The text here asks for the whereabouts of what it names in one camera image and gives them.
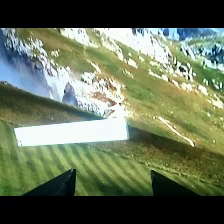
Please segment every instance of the white rectangle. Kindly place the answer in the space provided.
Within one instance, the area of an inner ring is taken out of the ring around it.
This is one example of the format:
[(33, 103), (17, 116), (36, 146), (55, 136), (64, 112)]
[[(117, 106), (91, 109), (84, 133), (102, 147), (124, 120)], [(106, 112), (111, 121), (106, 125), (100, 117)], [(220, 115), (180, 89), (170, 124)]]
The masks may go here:
[(125, 119), (51, 124), (15, 128), (18, 146), (104, 142), (128, 139)]

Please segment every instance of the mountain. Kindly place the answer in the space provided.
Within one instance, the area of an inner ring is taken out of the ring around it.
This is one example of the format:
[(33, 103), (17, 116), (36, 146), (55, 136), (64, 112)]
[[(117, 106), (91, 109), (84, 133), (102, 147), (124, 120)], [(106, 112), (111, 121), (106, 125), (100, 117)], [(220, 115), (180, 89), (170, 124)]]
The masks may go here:
[(223, 43), (212, 28), (2, 28), (0, 81), (83, 113), (125, 117), (141, 141), (106, 151), (222, 185)]

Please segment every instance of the black pointed object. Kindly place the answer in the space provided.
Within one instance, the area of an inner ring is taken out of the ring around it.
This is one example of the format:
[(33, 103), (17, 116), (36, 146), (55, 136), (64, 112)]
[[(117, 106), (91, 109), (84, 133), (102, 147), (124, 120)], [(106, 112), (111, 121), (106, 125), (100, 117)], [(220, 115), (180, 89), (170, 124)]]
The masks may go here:
[(76, 170), (70, 169), (23, 196), (74, 196), (75, 187)]
[(154, 196), (199, 196), (154, 170), (151, 170), (151, 179)]

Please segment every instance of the black triangle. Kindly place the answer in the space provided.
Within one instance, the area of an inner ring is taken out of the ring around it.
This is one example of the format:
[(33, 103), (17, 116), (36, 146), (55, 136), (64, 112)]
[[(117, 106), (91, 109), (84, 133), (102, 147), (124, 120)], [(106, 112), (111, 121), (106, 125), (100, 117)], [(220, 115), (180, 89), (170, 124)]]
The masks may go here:
[(151, 170), (151, 179), (154, 196), (199, 196), (154, 170)]
[(23, 196), (74, 196), (75, 186), (76, 170), (70, 169)]

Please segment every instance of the screen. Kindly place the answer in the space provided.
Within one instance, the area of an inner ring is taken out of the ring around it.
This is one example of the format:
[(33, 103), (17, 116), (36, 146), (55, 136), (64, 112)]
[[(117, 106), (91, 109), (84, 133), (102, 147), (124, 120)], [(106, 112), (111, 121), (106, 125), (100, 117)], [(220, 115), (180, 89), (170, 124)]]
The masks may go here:
[(223, 30), (1, 28), (0, 195), (224, 195)]

